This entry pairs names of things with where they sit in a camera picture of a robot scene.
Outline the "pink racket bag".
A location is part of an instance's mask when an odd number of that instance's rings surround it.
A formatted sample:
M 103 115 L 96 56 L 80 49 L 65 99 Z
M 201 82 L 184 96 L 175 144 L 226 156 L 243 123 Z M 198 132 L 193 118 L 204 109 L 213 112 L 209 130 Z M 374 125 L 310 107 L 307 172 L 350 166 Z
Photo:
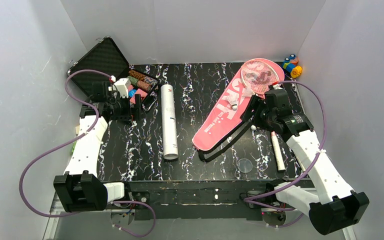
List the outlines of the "pink racket bag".
M 271 60 L 254 58 L 243 63 L 192 138 L 199 159 L 211 162 L 235 144 L 251 127 L 241 119 L 251 97 L 262 97 L 270 85 L 284 79 L 281 66 Z

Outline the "pink badminton racket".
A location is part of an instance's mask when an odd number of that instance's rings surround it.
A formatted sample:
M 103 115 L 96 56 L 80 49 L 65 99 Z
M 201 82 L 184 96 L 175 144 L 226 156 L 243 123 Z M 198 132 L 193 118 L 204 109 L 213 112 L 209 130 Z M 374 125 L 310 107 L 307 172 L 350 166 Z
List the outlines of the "pink badminton racket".
M 251 59 L 246 61 L 240 69 L 241 82 L 244 88 L 250 88 L 255 95 L 263 97 L 264 93 L 269 90 L 269 85 L 277 84 L 279 76 L 276 71 L 262 59 Z M 279 140 L 277 134 L 271 132 L 271 142 L 275 155 L 277 170 L 283 172 L 286 170 Z

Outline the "white shuttlecock tube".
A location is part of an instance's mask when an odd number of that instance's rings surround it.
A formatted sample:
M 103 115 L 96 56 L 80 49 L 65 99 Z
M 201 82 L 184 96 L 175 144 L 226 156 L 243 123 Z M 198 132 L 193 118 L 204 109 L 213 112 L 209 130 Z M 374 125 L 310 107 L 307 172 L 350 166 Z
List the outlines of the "white shuttlecock tube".
M 170 84 L 161 86 L 161 116 L 163 159 L 172 162 L 178 159 L 178 141 L 174 89 Z

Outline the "clear plastic tube lid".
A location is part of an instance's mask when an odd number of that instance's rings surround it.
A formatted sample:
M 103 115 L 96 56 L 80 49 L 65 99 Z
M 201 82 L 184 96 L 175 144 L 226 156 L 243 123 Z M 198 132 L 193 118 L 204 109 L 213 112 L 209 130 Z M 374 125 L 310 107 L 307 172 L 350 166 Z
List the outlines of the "clear plastic tube lid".
M 249 159 L 241 158 L 237 161 L 237 167 L 241 173 L 247 174 L 252 171 L 253 164 Z

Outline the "white feather shuttlecock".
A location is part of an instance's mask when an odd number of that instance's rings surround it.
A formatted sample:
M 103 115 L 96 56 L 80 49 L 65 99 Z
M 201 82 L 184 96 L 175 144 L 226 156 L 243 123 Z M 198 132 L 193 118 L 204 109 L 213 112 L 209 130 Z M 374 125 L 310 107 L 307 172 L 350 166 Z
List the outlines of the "white feather shuttlecock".
M 229 92 L 227 101 L 229 102 L 231 109 L 236 111 L 239 104 L 239 94 L 237 92 Z

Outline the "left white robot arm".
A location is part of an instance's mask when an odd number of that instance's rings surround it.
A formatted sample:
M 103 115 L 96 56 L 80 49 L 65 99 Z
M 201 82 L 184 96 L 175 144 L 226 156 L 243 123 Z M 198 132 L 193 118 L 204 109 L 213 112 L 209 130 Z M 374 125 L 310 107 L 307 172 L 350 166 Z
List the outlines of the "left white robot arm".
M 108 204 L 125 197 L 122 182 L 103 183 L 98 179 L 97 165 L 103 137 L 112 120 L 130 120 L 132 110 L 140 110 L 141 102 L 132 105 L 130 80 L 103 82 L 97 92 L 82 104 L 79 114 L 79 139 L 75 140 L 71 159 L 62 175 L 54 178 L 53 186 L 68 213 L 102 211 Z

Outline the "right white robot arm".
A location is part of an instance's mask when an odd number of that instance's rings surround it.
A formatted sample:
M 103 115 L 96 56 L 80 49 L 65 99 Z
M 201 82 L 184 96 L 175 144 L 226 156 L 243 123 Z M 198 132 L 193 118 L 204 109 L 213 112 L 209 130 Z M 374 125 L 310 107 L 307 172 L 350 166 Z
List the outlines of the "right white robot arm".
M 291 182 L 277 179 L 266 185 L 265 193 L 247 197 L 245 201 L 256 205 L 256 200 L 263 198 L 267 204 L 285 203 L 308 216 L 322 235 L 360 221 L 369 198 L 364 192 L 355 192 L 338 173 L 307 116 L 292 112 L 284 89 L 269 90 L 263 98 L 253 95 L 241 119 L 279 134 L 300 160 L 304 175 L 310 177 L 316 189 L 316 194 L 312 194 L 298 187 L 298 178 Z

